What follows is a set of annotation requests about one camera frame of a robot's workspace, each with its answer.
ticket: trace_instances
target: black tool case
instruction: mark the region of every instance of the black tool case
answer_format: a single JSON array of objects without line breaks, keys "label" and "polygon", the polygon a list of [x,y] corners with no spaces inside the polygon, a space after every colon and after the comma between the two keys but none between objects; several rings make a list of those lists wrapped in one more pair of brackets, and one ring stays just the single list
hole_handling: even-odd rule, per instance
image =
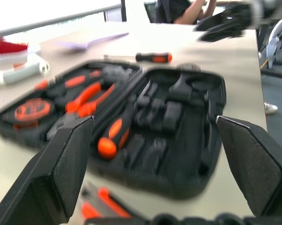
[{"label": "black tool case", "polygon": [[[121,93],[123,91],[122,86],[125,87],[126,82],[128,82],[134,76],[141,74],[141,68],[138,65],[132,63],[123,63],[123,62],[115,63],[115,62],[104,62],[102,60],[90,60],[65,71],[64,73],[56,76],[54,80],[50,80],[49,82],[47,82],[48,84],[46,85],[46,87],[38,88],[38,89],[34,88],[32,89],[32,91],[29,91],[28,93],[19,97],[12,103],[5,106],[3,109],[0,109],[0,135],[3,136],[4,138],[11,139],[24,146],[29,146],[38,149],[43,148],[48,143],[46,139],[47,132],[57,121],[57,119],[65,113],[65,108],[56,106],[54,115],[50,116],[47,119],[46,123],[40,122],[40,124],[38,124],[37,127],[34,126],[34,127],[27,127],[22,129],[15,128],[13,124],[6,122],[3,119],[4,115],[9,111],[15,110],[17,107],[19,107],[20,105],[31,99],[42,98],[42,99],[48,99],[50,101],[53,101],[54,97],[48,96],[47,90],[54,90],[56,87],[58,87],[59,85],[63,84],[65,81],[71,78],[78,77],[80,75],[86,75],[95,70],[100,70],[107,65],[122,66],[123,69],[129,69],[130,75],[126,81],[122,83],[118,83],[118,85],[113,90],[113,93],[99,105],[99,107],[96,109],[96,114],[100,115],[102,108],[104,108],[105,105],[109,105],[108,102],[112,100],[114,97],[117,97],[118,92]],[[88,85],[89,84],[82,84],[79,85],[79,87],[85,88]],[[104,86],[101,93],[104,92],[107,88],[108,86]]]},{"label": "black tool case", "polygon": [[[56,85],[84,72],[92,72],[103,64],[121,65],[131,69],[132,73],[94,114],[89,163],[92,172],[170,198],[182,199],[199,194],[215,169],[221,147],[215,120],[217,115],[222,115],[226,104],[223,78],[197,67],[156,67],[142,73],[135,64],[98,60],[66,71],[46,89],[54,89]],[[177,86],[179,80],[182,80],[182,86]],[[97,150],[102,134],[148,84],[143,99],[149,101],[143,105],[138,103],[138,112],[123,148],[112,159],[102,158]],[[169,90],[181,91],[174,95]],[[56,117],[45,127],[14,129],[2,120],[7,111],[38,97],[46,98],[46,90],[32,91],[0,111],[0,134],[3,137],[38,148],[48,143],[47,131],[65,111],[58,110]]]}]

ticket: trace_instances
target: white table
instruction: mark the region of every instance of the white table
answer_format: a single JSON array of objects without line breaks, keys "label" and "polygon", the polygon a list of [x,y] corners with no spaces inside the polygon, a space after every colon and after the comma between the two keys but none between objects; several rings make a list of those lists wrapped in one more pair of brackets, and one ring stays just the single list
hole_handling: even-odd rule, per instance
[{"label": "white table", "polygon": [[[107,23],[92,25],[90,29],[127,28],[130,34],[117,40],[99,44],[87,52],[70,54],[50,40],[41,44],[41,56],[51,64],[50,77],[89,59],[103,58],[104,54],[134,55],[136,52],[171,52],[171,66],[183,62],[193,62],[202,70],[221,74],[226,83],[227,105],[224,115],[247,120],[266,129],[263,94],[255,31],[250,30],[241,38],[225,39],[215,43],[201,43],[197,38],[201,33],[193,32],[193,27],[184,25]],[[156,66],[142,63],[144,69]],[[0,107],[29,90],[42,78],[32,77],[18,85],[0,89]],[[19,173],[36,152],[21,147],[0,137],[0,201]],[[222,212],[238,216],[252,215],[245,198],[230,172],[223,149],[216,170],[204,192],[193,199],[173,201],[164,197],[133,190],[87,172],[85,180],[97,185],[105,185],[128,205],[153,217],[162,212],[178,218],[200,216],[214,218]],[[80,217],[76,211],[70,224],[76,224]]]},{"label": "white table", "polygon": [[121,8],[120,0],[0,2],[0,37]]}]

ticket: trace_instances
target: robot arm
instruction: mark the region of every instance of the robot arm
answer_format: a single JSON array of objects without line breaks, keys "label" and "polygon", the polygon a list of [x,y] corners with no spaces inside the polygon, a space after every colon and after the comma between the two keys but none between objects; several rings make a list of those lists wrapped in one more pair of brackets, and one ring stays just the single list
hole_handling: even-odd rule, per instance
[{"label": "robot arm", "polygon": [[258,29],[272,20],[282,19],[282,0],[245,0],[228,4],[215,16],[201,21],[196,30],[207,31],[200,39],[214,42],[239,37],[245,29]]}]

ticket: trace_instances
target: purple object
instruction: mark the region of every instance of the purple object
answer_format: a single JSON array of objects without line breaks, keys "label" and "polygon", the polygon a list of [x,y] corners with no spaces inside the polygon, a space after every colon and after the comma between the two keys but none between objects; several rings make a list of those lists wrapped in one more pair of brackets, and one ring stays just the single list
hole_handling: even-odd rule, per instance
[{"label": "purple object", "polygon": [[71,49],[77,49],[77,50],[86,50],[87,48],[89,48],[92,45],[96,45],[98,43],[104,42],[104,41],[108,41],[108,40],[112,40],[118,37],[123,37],[128,35],[129,32],[124,32],[124,33],[117,33],[117,34],[112,34],[112,35],[106,35],[106,36],[102,36],[102,37],[97,37],[97,38],[92,38],[90,41],[88,42],[71,42],[71,41],[57,41],[57,44],[67,47],[67,48],[71,48]]}]

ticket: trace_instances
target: black shirt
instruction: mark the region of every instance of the black shirt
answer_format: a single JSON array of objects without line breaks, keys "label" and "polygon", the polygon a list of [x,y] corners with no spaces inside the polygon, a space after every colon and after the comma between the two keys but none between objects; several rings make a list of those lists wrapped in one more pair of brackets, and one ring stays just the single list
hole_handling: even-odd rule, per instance
[{"label": "black shirt", "polygon": [[157,0],[155,23],[173,23],[190,5],[188,0]]}]

